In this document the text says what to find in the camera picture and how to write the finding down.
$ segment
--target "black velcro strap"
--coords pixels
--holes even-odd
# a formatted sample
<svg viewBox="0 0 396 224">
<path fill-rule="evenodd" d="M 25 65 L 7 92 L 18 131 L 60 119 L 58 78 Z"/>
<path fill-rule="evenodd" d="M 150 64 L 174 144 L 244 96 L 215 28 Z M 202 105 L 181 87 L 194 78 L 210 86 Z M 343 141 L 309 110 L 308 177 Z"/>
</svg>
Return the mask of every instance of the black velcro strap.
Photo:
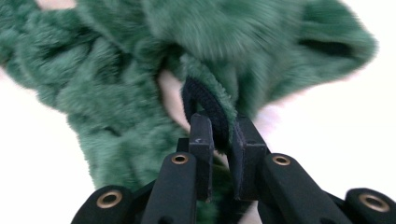
<svg viewBox="0 0 396 224">
<path fill-rule="evenodd" d="M 202 82 L 192 77 L 187 77 L 181 94 L 187 121 L 191 121 L 191 116 L 197 112 L 199 104 L 212 123 L 216 147 L 226 147 L 230 137 L 229 123 L 215 95 Z"/>
</svg>

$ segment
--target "white background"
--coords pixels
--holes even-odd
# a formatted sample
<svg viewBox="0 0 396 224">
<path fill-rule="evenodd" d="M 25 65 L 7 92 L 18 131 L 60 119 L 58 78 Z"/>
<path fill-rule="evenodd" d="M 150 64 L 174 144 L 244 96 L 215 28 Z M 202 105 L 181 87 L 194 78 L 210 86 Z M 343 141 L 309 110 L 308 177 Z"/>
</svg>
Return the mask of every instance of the white background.
<svg viewBox="0 0 396 224">
<path fill-rule="evenodd" d="M 376 58 L 346 79 L 268 105 L 255 123 L 273 152 L 295 158 L 330 193 L 344 198 L 348 189 L 366 187 L 396 200 L 395 4 L 345 2 L 379 41 Z M 0 223 L 70 223 L 94 191 L 76 135 L 65 115 L 4 71 L 0 136 Z"/>
</svg>

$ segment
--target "green fur fabric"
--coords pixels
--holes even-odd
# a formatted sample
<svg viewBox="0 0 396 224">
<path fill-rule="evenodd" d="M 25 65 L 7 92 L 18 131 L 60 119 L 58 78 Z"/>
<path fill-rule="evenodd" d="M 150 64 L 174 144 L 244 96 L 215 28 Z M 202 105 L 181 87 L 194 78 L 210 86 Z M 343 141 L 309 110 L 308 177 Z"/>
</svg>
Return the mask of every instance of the green fur fabric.
<svg viewBox="0 0 396 224">
<path fill-rule="evenodd" d="M 232 123 L 374 52 L 335 0 L 78 0 L 52 11 L 0 1 L 0 64 L 67 114 L 97 188 L 141 188 L 187 135 L 163 108 L 162 69 L 205 83 Z M 205 207 L 198 220 L 212 223 L 216 210 Z"/>
</svg>

